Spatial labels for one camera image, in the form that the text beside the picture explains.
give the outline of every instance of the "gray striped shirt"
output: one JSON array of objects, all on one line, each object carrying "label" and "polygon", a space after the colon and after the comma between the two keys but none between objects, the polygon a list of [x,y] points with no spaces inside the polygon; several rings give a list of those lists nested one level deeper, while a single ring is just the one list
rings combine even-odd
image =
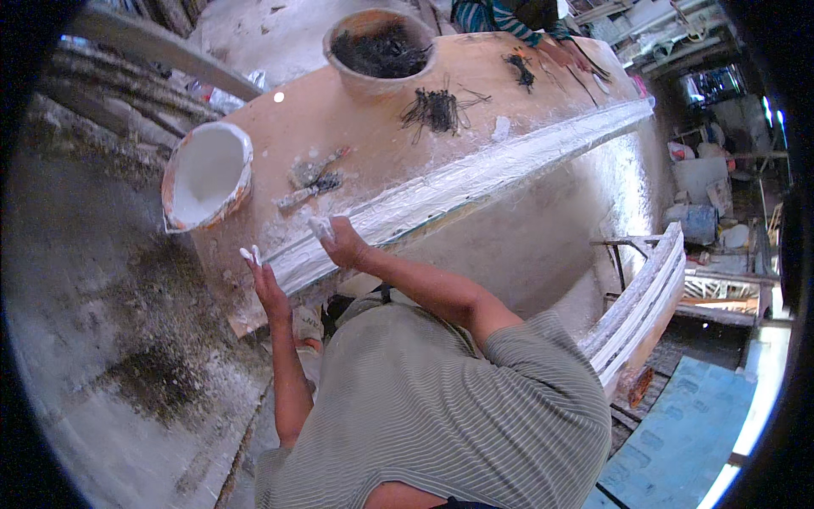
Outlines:
[{"label": "gray striped shirt", "polygon": [[493,333],[483,359],[462,329],[393,300],[341,318],[294,448],[257,461],[257,507],[362,507],[393,480],[496,507],[580,507],[611,414],[557,315]]}]

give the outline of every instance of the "white bucket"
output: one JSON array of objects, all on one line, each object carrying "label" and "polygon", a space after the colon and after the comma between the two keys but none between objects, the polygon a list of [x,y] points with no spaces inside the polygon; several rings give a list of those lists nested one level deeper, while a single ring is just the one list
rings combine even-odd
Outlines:
[{"label": "white bucket", "polygon": [[237,210],[252,190],[252,141],[237,125],[199,125],[175,147],[164,170],[164,229],[206,228]]}]

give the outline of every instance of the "concrete floor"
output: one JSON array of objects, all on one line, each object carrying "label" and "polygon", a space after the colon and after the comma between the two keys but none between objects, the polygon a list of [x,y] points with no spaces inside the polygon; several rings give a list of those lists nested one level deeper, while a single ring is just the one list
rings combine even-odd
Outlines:
[{"label": "concrete floor", "polygon": [[[286,2],[272,14],[280,2],[221,0],[196,37],[240,71],[267,69],[274,86],[324,64],[334,20],[396,3]],[[207,20],[230,30],[208,34]],[[589,239],[655,231],[672,202],[659,131],[642,122],[401,254],[473,278],[523,317],[556,309],[578,337],[618,289]],[[158,182],[135,189],[106,164],[21,153],[8,174],[2,290],[37,417],[94,507],[251,507],[253,459],[278,444],[269,355],[234,337],[189,239],[163,233]],[[624,252],[624,263],[632,273],[642,260]]]},{"label": "concrete floor", "polygon": [[190,40],[243,74],[265,70],[266,85],[274,88],[328,64],[322,56],[322,37],[342,17],[371,7],[418,16],[414,4],[410,0],[220,0],[203,11]]}]

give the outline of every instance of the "wooden frame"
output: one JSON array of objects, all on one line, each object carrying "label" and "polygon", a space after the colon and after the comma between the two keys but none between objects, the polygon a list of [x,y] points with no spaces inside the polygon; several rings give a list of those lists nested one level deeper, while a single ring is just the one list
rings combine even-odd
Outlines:
[{"label": "wooden frame", "polygon": [[647,258],[588,335],[579,342],[609,398],[622,371],[638,373],[653,351],[684,293],[684,234],[670,223],[664,235],[592,242],[618,249],[629,245]]},{"label": "wooden frame", "polygon": [[260,87],[211,55],[142,18],[120,15],[90,4],[77,15],[65,33],[132,52],[148,61],[165,62],[244,101],[263,94]]}]

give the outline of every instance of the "worker's hand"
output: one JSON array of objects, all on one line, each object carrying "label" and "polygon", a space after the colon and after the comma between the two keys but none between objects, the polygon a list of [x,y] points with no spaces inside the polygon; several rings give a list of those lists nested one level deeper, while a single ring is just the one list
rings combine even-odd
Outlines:
[{"label": "worker's hand", "polygon": [[286,293],[277,284],[274,271],[268,263],[260,266],[252,260],[246,260],[246,265],[252,270],[255,278],[255,292],[260,303],[269,316],[269,320],[291,319],[291,306],[288,304]]},{"label": "worker's hand", "polygon": [[343,269],[362,267],[365,258],[373,248],[362,240],[347,217],[332,217],[330,226],[334,229],[334,238],[322,237],[319,239],[330,259]]},{"label": "worker's hand", "polygon": [[580,48],[577,47],[576,42],[573,41],[560,41],[562,47],[564,47],[568,54],[574,59],[574,63],[576,67],[580,69],[580,71],[591,72],[591,63],[589,62],[588,58],[583,55]]},{"label": "worker's hand", "polygon": [[571,53],[556,42],[549,44],[545,38],[540,41],[534,49],[538,50],[544,56],[543,58],[548,57],[552,59],[560,67],[566,67],[574,63]]}]

